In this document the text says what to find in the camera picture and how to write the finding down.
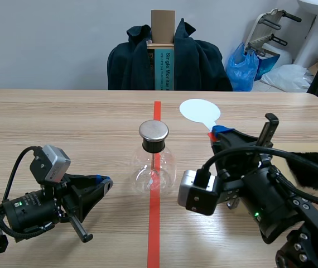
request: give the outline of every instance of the white plastic bag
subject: white plastic bag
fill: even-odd
[[[310,84],[304,79],[306,72],[302,66],[288,64],[263,74],[261,81],[285,92],[307,92]]]

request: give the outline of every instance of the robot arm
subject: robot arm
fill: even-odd
[[[184,172],[178,203],[209,216],[217,204],[226,203],[234,209],[242,201],[267,244],[297,222],[304,222],[288,235],[287,243],[276,254],[276,264],[278,268],[318,267],[318,210],[310,203],[318,204],[318,197],[296,189],[271,159],[272,155],[288,158],[317,172],[318,165],[272,149],[278,118],[273,114],[266,117],[269,122],[259,138],[236,130],[219,133],[218,141],[212,144],[215,156],[202,169]],[[216,165],[217,176],[209,172],[212,164]]]
[[[9,200],[16,169],[30,150],[34,150],[30,170],[41,189]],[[66,171],[70,163],[63,150],[51,145],[29,147],[20,154],[0,204],[0,253],[5,252],[8,246],[7,236],[3,233],[19,242],[41,235],[59,222],[70,222],[82,242],[93,238],[81,223],[111,189],[113,182],[107,176],[69,175]],[[3,221],[5,216],[9,227]]]

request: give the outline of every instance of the white wall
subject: white wall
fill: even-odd
[[[110,51],[130,27],[150,25],[151,9],[175,9],[176,24],[192,24],[193,37],[217,45],[226,63],[275,7],[303,18],[282,19],[278,35],[295,56],[313,18],[296,0],[0,0],[0,88],[106,89]]]

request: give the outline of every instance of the black cable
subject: black cable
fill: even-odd
[[[6,233],[7,235],[10,235],[11,237],[18,238],[18,239],[30,239],[30,238],[42,235],[43,233],[53,229],[54,226],[55,225],[52,224],[51,226],[49,226],[48,229],[42,229],[42,230],[39,230],[39,231],[36,231],[36,232],[32,232],[32,233],[18,233],[18,232],[15,232],[15,231],[11,230],[5,224],[5,222],[3,221],[2,216],[0,214],[0,229],[3,230],[4,233]]]
[[[220,160],[221,158],[224,158],[229,155],[237,155],[237,154],[243,154],[246,152],[258,152],[261,154],[270,154],[270,155],[275,155],[279,156],[288,160],[291,160],[292,162],[297,162],[299,164],[305,165],[308,169],[315,171],[318,174],[318,164],[309,161],[307,159],[304,159],[298,155],[295,155],[291,152],[286,152],[274,148],[266,148],[266,147],[259,147],[259,146],[250,146],[250,147],[239,147],[239,148],[232,148],[232,149],[227,149],[224,151],[221,151],[217,154],[215,154],[213,157],[211,157],[204,165],[203,169],[204,170],[209,170],[212,164],[214,164],[216,161]],[[295,194],[318,204],[318,197],[315,197],[311,194],[307,194],[301,190],[296,189],[287,179],[282,179],[282,177],[278,176],[277,178],[283,186],[287,187],[290,191],[294,192]]]
[[[301,198],[305,198],[315,204],[318,204],[318,197],[314,195],[303,192],[302,190],[297,189],[289,180],[287,180],[282,174],[279,174],[275,177],[280,183],[283,184],[291,192],[299,195]]]
[[[307,168],[315,171],[318,174],[318,164],[309,161],[307,159],[304,159],[303,157],[300,157],[298,155],[295,155],[291,152],[286,152],[274,148],[266,148],[266,147],[260,147],[260,146],[250,146],[250,147],[239,147],[239,148],[232,148],[227,149],[222,152],[219,152],[215,154],[213,157],[211,157],[204,165],[203,169],[209,170],[212,164],[214,164],[216,161],[220,160],[223,157],[229,156],[229,155],[237,155],[242,154],[245,152],[258,152],[261,154],[270,154],[279,156],[288,160],[291,160],[292,162],[297,162],[299,164],[305,165]]]
[[[19,164],[21,162],[21,160],[23,159],[23,157],[26,155],[27,152],[29,151],[35,151],[37,149],[40,149],[41,147],[39,146],[30,146],[26,149],[24,149],[20,155],[18,156],[18,159],[15,161],[15,164],[14,164],[14,167],[13,167],[13,170],[10,174],[10,177],[9,177],[9,180],[8,180],[8,184],[7,184],[7,187],[5,189],[5,192],[4,192],[4,197],[3,197],[3,201],[5,201],[6,199],[8,199],[8,196],[9,196],[9,192],[10,192],[10,189],[12,187],[12,183],[14,181],[14,177],[15,177],[15,173],[16,173],[16,170],[18,169],[19,167]]]

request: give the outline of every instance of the wooden table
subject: wooden table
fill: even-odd
[[[114,187],[84,222],[94,239],[82,244],[69,224],[15,245],[0,255],[0,267],[146,267],[148,198],[128,181],[129,160],[141,145],[139,125],[162,102],[170,129],[167,146],[177,158],[172,194],[161,198],[161,267],[275,267],[285,236],[267,246],[258,227],[224,205],[211,217],[176,203],[182,173],[199,168],[211,155],[204,125],[182,117],[179,105],[204,98],[221,109],[220,125],[257,136],[264,114],[281,121],[273,142],[318,142],[318,98],[309,94],[220,92],[107,92],[0,90],[0,202],[12,166],[27,146],[52,144],[71,158],[71,174],[103,174]],[[38,190],[24,158],[11,198]]]

